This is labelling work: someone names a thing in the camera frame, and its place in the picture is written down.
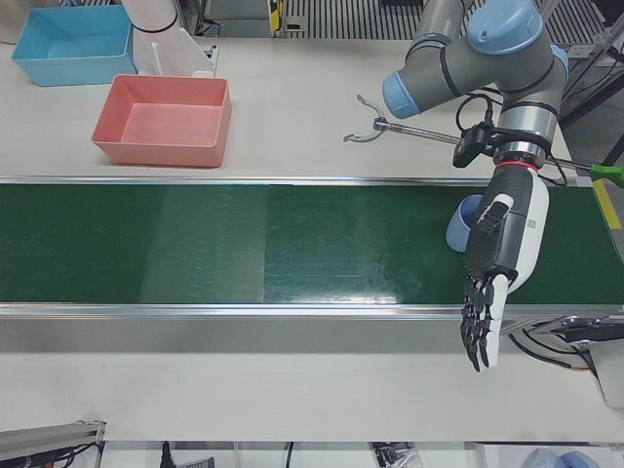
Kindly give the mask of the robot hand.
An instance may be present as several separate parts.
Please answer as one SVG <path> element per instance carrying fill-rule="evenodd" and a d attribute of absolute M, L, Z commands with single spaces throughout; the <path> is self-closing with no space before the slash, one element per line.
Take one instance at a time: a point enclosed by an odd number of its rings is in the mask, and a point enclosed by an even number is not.
<path fill-rule="evenodd" d="M 535 268 L 548 209 L 549 192 L 534 166 L 495 167 L 464 253 L 460 334 L 475 371 L 497 366 L 506 300 Z"/>

